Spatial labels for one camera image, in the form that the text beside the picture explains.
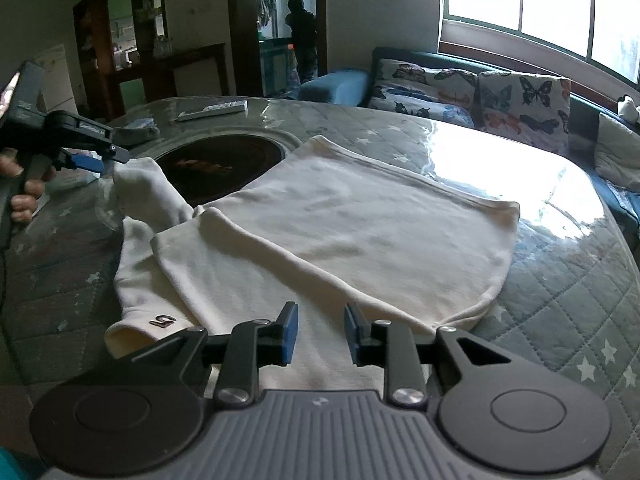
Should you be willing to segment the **person left hand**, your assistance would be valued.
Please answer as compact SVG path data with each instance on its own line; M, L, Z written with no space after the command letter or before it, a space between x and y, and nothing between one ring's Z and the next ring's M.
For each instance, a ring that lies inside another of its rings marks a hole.
M15 179L21 177L23 167L16 160L16 151L13 148L4 148L0 156L2 177ZM18 224L29 224L38 207L38 200L44 194L46 183L55 176L55 169L48 168L41 177L28 179L24 183L24 192L11 198L11 217Z

